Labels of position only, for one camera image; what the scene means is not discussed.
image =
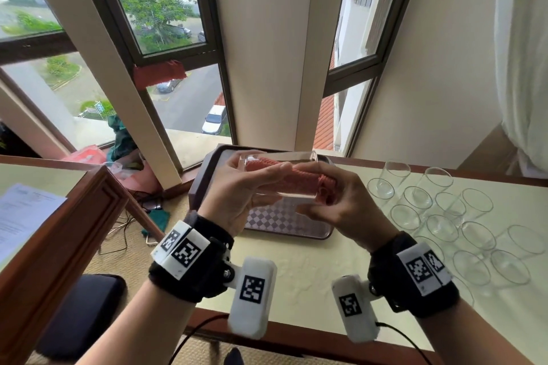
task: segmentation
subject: floor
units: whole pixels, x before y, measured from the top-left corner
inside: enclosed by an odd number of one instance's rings
[[[186,195],[175,198],[164,204],[171,214],[168,230],[179,219],[183,219],[188,211],[188,198]],[[147,277],[148,266],[151,263],[150,251],[152,247],[146,245],[142,237],[141,227],[138,223],[132,223],[126,231],[128,248],[112,254],[96,254],[88,265],[86,273],[109,273],[122,276],[128,285],[129,301],[137,292]],[[101,252],[109,252],[124,247],[123,231],[117,230],[110,234],[101,246]],[[191,338],[175,360],[175,365],[217,365],[222,364],[226,354],[234,345],[221,343],[216,352],[209,342]],[[295,358],[286,355],[274,354],[252,348],[239,347],[246,365],[343,365],[320,358]],[[27,365],[53,365],[40,355],[33,354]]]

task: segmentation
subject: white curtain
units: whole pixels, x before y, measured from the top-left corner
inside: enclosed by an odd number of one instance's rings
[[[503,127],[548,173],[548,0],[497,0],[495,62]]]

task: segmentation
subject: skin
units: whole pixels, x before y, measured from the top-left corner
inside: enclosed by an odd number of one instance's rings
[[[291,171],[291,164],[285,163],[260,171],[240,172],[238,160],[239,154],[236,154],[216,172],[209,194],[198,211],[232,236],[243,230],[251,208],[279,200],[276,196],[256,195],[257,188],[277,182]],[[369,252],[398,234],[356,174],[323,162],[303,163],[295,168],[331,176],[337,180],[339,189],[334,205],[302,205],[298,212],[330,223]],[[195,304],[177,299],[147,280],[77,364],[168,363],[194,308]],[[531,364],[463,301],[419,323],[447,365]]]

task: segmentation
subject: paper document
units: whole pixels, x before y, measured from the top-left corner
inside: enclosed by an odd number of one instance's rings
[[[0,265],[66,201],[64,196],[17,183],[0,197]]]

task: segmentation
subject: person's right hand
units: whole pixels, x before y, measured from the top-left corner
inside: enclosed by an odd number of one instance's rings
[[[297,207],[298,213],[331,224],[370,253],[398,234],[357,174],[324,162],[299,163],[293,168],[337,180],[338,199],[334,205],[302,204]]]

